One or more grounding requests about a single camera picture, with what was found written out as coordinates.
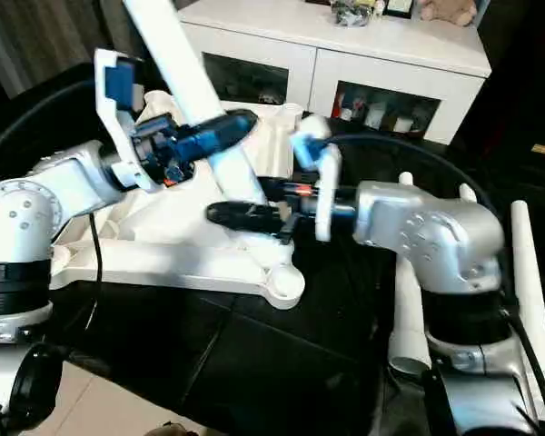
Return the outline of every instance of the electrical cord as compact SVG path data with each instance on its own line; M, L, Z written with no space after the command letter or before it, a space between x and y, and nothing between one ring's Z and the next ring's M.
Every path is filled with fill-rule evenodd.
M28 109L26 112L24 112L22 115L20 115L13 123L11 123L8 127L4 129L4 131L0 134L0 147L4 142L6 142L13 134L15 134L18 130L20 130L28 121L30 121L34 116L42 112L44 109L46 109L48 106L50 106L53 103L58 102L63 97L79 90L84 87L93 87L94 86L94 79L88 79L83 80L81 82L75 82L73 84L69 84L65 86L64 88L61 88L57 91L55 91L52 94L49 94L47 97L45 97L43 100L38 102L36 105Z
M535 354L535 351L530 343L529 335L525 331L525 327L520 320L520 316L517 313L509 312L506 309L501 311L501 315L509 322L512 330L517 333L517 336L519 336L520 344L523 347L525 354L527 354L530 368L533 371L535 379L537 380L537 385L539 386L541 398L543 399L545 406L545 376L543 375L543 370L540 367L537 355Z
M97 310L97 306L99 303L99 297L101 296L101 287L102 287L102 281L103 281L103 256L101 254L101 244L99 242L99 234L97 232L97 224L94 220L94 213L89 213L89 225L91 227L91 235L93 236L93 244L94 244L94 253L97 258L97 275L95 279L96 283L96 294L94 297L94 303L93 303L93 309L91 309L91 314L89 315L89 320L87 321L87 324L84 327L84 330L89 330L89 327L91 326L91 322L93 321L94 314Z
M443 156L440 156L439 154L431 152L430 150L427 150L423 147L419 147L418 145L414 145L404 139L396 138L393 136L385 136L384 134L377 134L374 132L362 132L360 134L340 134L337 136L333 136L329 139L322 141L322 144L329 145L329 144L338 144L338 143L350 143L352 141L363 141L363 140L376 141L376 144L378 142L393 144L400 148L404 148L406 150L412 150L413 152L418 154L423 154L427 156L429 159L436 161L436 163L440 164L441 166L445 167L446 169L450 170L452 173L455 173L459 178L461 178L476 193L477 197L479 198L479 203L498 216L497 209L494 207L494 204L492 203L491 198L486 193L486 191L484 191L484 189L482 189L481 186L472 177L470 177L468 174L463 172L458 166L456 166L454 163L450 162Z

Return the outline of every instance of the white plastic part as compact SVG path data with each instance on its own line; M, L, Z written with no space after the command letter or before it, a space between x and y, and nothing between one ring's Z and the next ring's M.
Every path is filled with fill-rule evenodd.
M147 94L145 100L153 106L145 108L146 116L173 106L169 94ZM283 106L223 102L223 107L245 107L259 116L240 144L254 171L291 177L288 161L278 158L292 155L288 138L276 134L288 128L287 114L279 116ZM293 113L294 124L298 114ZM98 211L104 281L258 294L279 309L293 307L304 291L302 274L292 266L293 246L207 222L206 206L223 200L209 165L198 162L194 178L186 183L154 194L131 191L123 202ZM51 288L94 280L95 271L89 222L79 217L56 241Z
M208 75L196 57L171 0L124 0L145 45L188 124L223 115ZM266 203L263 190L242 148L208 158L214 177L229 200Z
M53 209L38 192L13 191L0 197L0 263L49 258Z
M467 202L477 203L476 193L466 183L461 184L460 188L461 199Z
M510 213L515 293L519 298L520 317L545 375L545 302L530 225L529 208L525 202L517 201L511 205ZM539 418L545 421L545 406L527 358L525 358L525 369L535 409Z
M339 183L342 155L335 144L329 144L321 154L319 162L319 196L315 214L315 238L317 241L331 240L332 209L335 190Z
M304 289L304 279L292 265L278 264L267 273L250 253L235 247L212 248L105 239L100 243L104 282L255 294L263 296L279 309L294 307ZM287 250L291 251L292 247L288 246ZM77 280L92 281L95 271L94 247L89 244L75 254L73 261L60 273L53 276L51 289L60 289Z
M307 140L325 139L331 136L331 129L322 116L310 115L301 121L297 133L291 137L292 150L299 165L308 171L317 169L317 163L312 159L307 150Z
M130 126L122 125L122 122L134 125L134 121L131 119L131 115L118 113L117 102L106 95L105 69L117 66L119 56L125 56L125 54L102 49L97 49L94 53L97 114L111 136L121 158L121 162L113 165L114 173L119 181L125 187L137 185L148 193L154 193L163 187L157 184L142 167L128 132L125 131Z
M401 184L413 184L413 176L408 172L400 174L399 180ZM388 362L393 369L418 377L431 367L424 331L421 287L410 261L401 256L396 262L393 320Z

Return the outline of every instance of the tile floor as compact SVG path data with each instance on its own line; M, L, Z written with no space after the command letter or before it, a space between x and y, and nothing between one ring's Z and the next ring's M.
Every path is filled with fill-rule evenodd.
M23 436L144 436L165 422L200 436L221 434L157 407L105 379L65 363L53 414Z

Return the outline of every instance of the white pvc tube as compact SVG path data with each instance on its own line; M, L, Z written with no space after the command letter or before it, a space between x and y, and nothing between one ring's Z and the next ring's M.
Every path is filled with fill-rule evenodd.
M188 124L223 115L218 95L182 29L171 0L124 0ZM208 159L230 200L265 203L263 190L243 150L234 147Z
M411 173L400 174L400 183L413 184ZM420 284L410 261L401 256L396 262L395 312L388 361L393 369L414 376L431 367Z
M519 298L520 317L545 375L545 302L541 287L535 243L530 225L529 208L523 201L510 207L515 293ZM525 370L539 418L545 421L545 407L537 381L525 358Z

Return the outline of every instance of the stuffed toy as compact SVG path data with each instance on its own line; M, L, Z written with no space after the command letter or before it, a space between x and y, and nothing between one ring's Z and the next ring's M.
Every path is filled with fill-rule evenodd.
M445 20L468 25L477 14L473 0L418 0L422 20Z

